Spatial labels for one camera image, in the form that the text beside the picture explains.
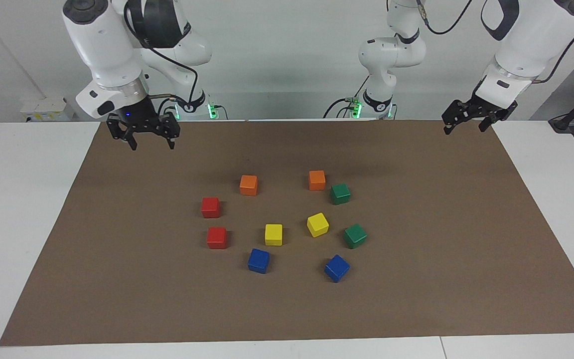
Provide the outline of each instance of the brown tabletop surface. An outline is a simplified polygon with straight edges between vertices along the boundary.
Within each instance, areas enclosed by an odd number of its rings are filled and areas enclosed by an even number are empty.
[[[441,126],[184,123],[176,150],[141,135],[132,152],[102,125],[0,345],[574,332],[574,269],[499,139]],[[333,206],[343,182],[351,201]],[[212,196],[223,216],[204,219]],[[330,230],[312,238],[319,212]],[[266,223],[282,247],[264,246]],[[350,250],[355,223],[368,238]],[[230,247],[207,248],[209,227]],[[271,253],[266,275],[252,248]],[[335,254],[351,264],[338,284]]]

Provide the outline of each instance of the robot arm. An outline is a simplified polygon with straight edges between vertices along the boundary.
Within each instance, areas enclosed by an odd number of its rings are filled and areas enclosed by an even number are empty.
[[[82,109],[93,118],[117,112],[118,118],[112,115],[107,119],[110,133],[115,139],[128,142],[133,150],[137,148],[137,132],[162,136],[173,148],[180,126],[173,116],[159,116],[153,108],[126,25],[143,45],[142,53],[154,55],[157,48],[166,52],[167,55],[145,60],[176,84],[179,96],[171,97],[184,105],[184,112],[200,114],[197,109],[206,96],[201,90],[201,95],[193,98],[198,73],[180,61],[190,65],[207,63],[212,51],[192,31],[177,0],[67,0],[63,20],[93,76],[93,81],[77,95]]]
[[[391,69],[421,64],[427,52],[420,37],[417,0],[392,0],[387,23],[394,37],[370,39],[360,46],[360,63],[369,71],[365,91],[360,94],[364,117],[389,116],[397,83]]]
[[[515,99],[544,72],[574,38],[574,0],[488,0],[481,20],[501,42],[471,100],[455,100],[442,114],[444,132],[473,118],[480,130],[506,120]]]
[[[187,21],[180,3],[177,0],[114,0],[112,4],[128,19],[134,36],[142,43],[140,50],[145,63],[161,72],[173,85],[180,97],[175,101],[180,105],[182,117],[196,120],[208,116],[209,96],[198,84],[198,73],[189,66],[208,63],[212,48]]]

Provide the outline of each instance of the orange cube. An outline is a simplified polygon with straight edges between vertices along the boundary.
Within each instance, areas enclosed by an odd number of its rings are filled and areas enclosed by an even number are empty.
[[[323,191],[325,190],[325,186],[325,171],[309,171],[310,191]]]
[[[241,177],[240,189],[242,195],[257,195],[258,177],[243,175],[243,177]]]

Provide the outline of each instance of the red cube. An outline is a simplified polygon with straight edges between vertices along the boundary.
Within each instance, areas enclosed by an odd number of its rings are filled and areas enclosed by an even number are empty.
[[[221,201],[216,197],[203,198],[201,213],[203,218],[219,218],[221,216]]]
[[[208,229],[207,247],[210,249],[227,248],[227,230],[223,227],[211,227]]]

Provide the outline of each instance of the cube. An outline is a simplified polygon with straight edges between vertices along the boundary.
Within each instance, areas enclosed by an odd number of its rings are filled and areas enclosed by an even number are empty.
[[[219,218],[221,216],[221,201],[216,197],[205,197],[201,203],[203,218]]]
[[[322,236],[329,231],[329,222],[325,218],[325,214],[314,214],[307,218],[307,228],[313,238]]]
[[[360,227],[359,224],[354,224],[353,226],[344,230],[344,241],[351,249],[355,249],[362,245],[367,239],[367,233]]]
[[[351,192],[346,184],[337,184],[332,186],[330,197],[333,204],[343,204],[349,202],[351,199]]]
[[[344,261],[340,255],[336,255],[325,266],[326,275],[333,280],[334,283],[340,282],[342,277],[349,271],[349,263]]]
[[[283,225],[267,224],[265,225],[265,245],[278,246],[283,245]]]
[[[211,227],[208,229],[207,247],[210,249],[227,248],[227,230],[223,227]]]
[[[242,195],[257,195],[258,193],[258,177],[243,175],[241,177],[241,194]]]
[[[251,271],[265,274],[269,266],[269,253],[264,250],[254,248],[249,254],[248,268]]]
[[[326,179],[325,171],[309,171],[309,190],[322,191],[325,190]]]

